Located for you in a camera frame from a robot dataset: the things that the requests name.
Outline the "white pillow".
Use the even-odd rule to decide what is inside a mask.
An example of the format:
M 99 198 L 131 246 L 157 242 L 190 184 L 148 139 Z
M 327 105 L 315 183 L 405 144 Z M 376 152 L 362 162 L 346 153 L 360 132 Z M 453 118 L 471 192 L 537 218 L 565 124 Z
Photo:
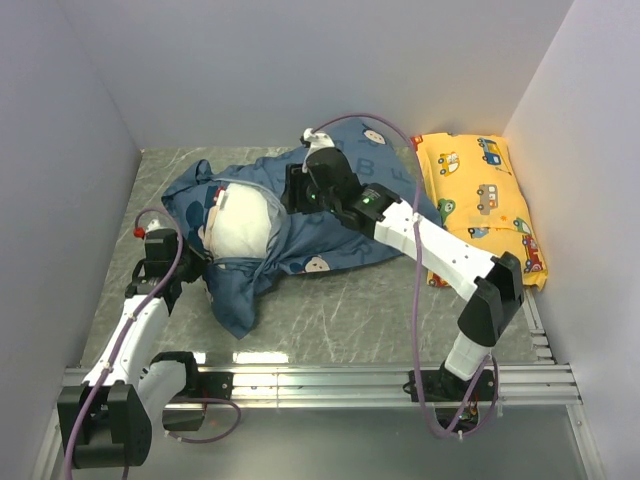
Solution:
M 204 250 L 214 260 L 267 257 L 279 230 L 280 207 L 266 188 L 231 182 L 214 195 L 199 230 Z

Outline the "blue cartoon mouse pillowcase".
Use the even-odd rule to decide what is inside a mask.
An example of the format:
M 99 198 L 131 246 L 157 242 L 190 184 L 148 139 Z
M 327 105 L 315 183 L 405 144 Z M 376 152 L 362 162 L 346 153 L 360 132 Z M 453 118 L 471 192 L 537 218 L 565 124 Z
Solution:
M 282 274 L 295 275 L 344 270 L 376 264 L 398 251 L 343 227 L 328 212 L 290 215 L 280 198 L 285 168 L 304 160 L 302 147 L 278 156 L 260 157 L 250 164 L 213 170 L 206 159 L 189 166 L 162 193 L 161 202 L 179 224 L 187 242 L 210 258 L 202 275 L 216 320 L 234 337 L 245 337 L 256 323 L 255 299 Z M 280 227 L 263 260 L 214 260 L 198 235 L 214 205 L 214 195 L 231 182 L 259 185 L 271 191 L 280 207 Z

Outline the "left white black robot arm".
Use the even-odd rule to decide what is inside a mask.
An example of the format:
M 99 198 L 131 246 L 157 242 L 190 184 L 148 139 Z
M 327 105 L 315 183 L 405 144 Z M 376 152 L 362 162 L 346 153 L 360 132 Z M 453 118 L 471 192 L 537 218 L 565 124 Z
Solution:
M 57 400 L 67 476 L 79 469 L 142 465 L 164 407 L 173 398 L 192 401 L 201 390 L 192 353 L 149 352 L 183 284 L 197 280 L 207 262 L 174 229 L 138 227 L 134 234 L 145 256 L 125 290 L 116 329 L 94 367 Z

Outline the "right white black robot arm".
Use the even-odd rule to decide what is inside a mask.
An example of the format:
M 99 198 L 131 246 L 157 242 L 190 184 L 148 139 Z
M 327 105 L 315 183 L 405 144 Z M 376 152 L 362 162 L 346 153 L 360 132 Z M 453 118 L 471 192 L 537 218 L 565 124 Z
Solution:
M 360 182 L 338 148 L 310 142 L 303 146 L 303 162 L 286 168 L 282 200 L 288 212 L 332 214 L 343 227 L 415 260 L 465 301 L 457 320 L 459 333 L 440 367 L 444 394 L 465 398 L 522 306 L 520 260 L 510 252 L 496 255 L 474 247 L 385 186 Z

